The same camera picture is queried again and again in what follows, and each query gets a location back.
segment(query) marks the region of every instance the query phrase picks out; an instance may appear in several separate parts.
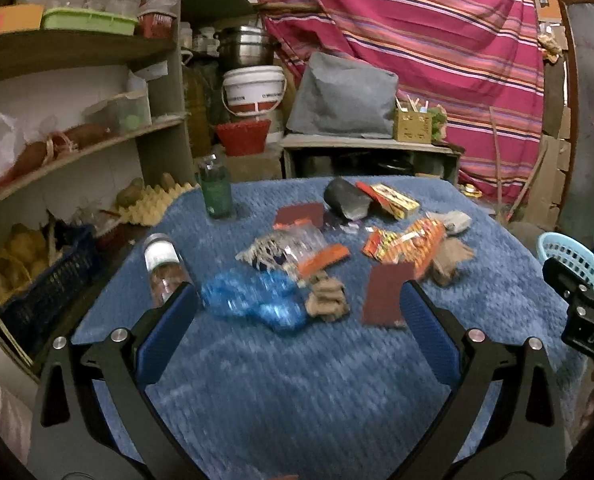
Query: striped curtain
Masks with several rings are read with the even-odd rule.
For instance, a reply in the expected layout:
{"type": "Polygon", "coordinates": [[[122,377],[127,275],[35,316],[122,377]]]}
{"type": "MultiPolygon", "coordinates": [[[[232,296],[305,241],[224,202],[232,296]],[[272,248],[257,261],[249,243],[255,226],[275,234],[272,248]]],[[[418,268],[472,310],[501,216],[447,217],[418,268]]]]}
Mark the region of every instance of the striped curtain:
{"type": "Polygon", "coordinates": [[[495,194],[499,135],[504,200],[519,194],[539,152],[543,64],[533,0],[260,0],[316,12],[266,16],[295,75],[310,54],[362,59],[399,76],[399,96],[448,111],[447,140],[466,148],[461,179],[495,194]]]}

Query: clear plastic bottle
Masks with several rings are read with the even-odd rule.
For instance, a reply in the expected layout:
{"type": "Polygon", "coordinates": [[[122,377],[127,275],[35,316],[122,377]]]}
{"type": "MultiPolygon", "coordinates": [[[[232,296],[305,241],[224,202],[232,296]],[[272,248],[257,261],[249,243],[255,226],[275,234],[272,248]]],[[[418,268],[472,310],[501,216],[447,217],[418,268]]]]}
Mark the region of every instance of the clear plastic bottle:
{"type": "Polygon", "coordinates": [[[192,283],[172,240],[155,233],[144,241],[144,261],[151,283],[154,307],[161,307],[182,283],[192,283]]]}

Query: stainless steel pot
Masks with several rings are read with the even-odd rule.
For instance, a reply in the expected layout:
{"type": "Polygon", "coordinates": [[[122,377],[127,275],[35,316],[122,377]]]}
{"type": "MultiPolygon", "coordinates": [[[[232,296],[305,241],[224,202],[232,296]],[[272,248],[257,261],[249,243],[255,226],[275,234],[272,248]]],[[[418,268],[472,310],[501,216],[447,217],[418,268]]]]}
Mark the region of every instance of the stainless steel pot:
{"type": "Polygon", "coordinates": [[[277,42],[259,27],[231,27],[215,33],[219,64],[224,70],[272,65],[277,42]]]}

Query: bucket handle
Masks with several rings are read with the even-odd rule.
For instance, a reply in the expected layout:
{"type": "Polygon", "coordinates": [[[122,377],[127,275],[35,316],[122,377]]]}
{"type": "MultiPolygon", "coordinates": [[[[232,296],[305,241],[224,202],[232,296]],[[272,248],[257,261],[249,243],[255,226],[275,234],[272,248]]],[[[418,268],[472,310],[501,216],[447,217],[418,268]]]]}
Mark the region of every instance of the bucket handle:
{"type": "Polygon", "coordinates": [[[223,107],[226,108],[231,114],[233,114],[235,117],[257,117],[259,115],[263,115],[263,114],[267,114],[269,112],[272,112],[273,110],[275,110],[281,103],[283,98],[286,95],[286,87],[288,85],[288,81],[286,81],[286,78],[283,78],[283,89],[282,89],[282,96],[277,99],[277,101],[275,102],[275,104],[269,108],[268,110],[263,110],[263,111],[256,111],[256,112],[233,112],[229,107],[228,104],[226,104],[226,101],[224,100],[223,96],[225,93],[226,88],[223,87],[223,85],[221,86],[221,102],[223,104],[223,107]]]}

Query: blue fuzzy blanket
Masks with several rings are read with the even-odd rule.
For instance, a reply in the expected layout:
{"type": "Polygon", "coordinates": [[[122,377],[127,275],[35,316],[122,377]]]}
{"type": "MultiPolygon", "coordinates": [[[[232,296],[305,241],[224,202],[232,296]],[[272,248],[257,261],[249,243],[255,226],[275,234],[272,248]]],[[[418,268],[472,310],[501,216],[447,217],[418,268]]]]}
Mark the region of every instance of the blue fuzzy blanket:
{"type": "MultiPolygon", "coordinates": [[[[566,304],[541,278],[537,260],[508,231],[444,181],[412,177],[385,182],[419,201],[424,211],[462,210],[473,219],[461,239],[476,251],[450,288],[424,290],[465,327],[481,327],[496,341],[544,341],[557,376],[567,423],[573,416],[585,359],[560,335],[566,304]]],[[[254,272],[235,254],[270,229],[278,208],[320,202],[326,178],[237,184],[237,219],[213,221],[200,190],[183,194],[155,231],[169,234],[197,283],[228,269],[254,272]]],[[[367,219],[366,225],[383,225],[367,219]]],[[[404,229],[407,222],[399,222],[404,229]]],[[[260,324],[215,319],[200,312],[158,384],[147,393],[170,431],[215,480],[381,480],[402,462],[448,396],[407,330],[360,324],[369,271],[360,252],[367,237],[325,233],[351,257],[329,269],[346,285],[351,314],[314,322],[292,336],[260,324]]],[[[135,248],[82,321],[75,343],[101,340],[131,327],[151,306],[142,249],[135,248]]],[[[103,383],[101,405],[120,449],[138,458],[103,383]]],[[[494,403],[491,390],[461,455],[471,453],[494,403]]]]}

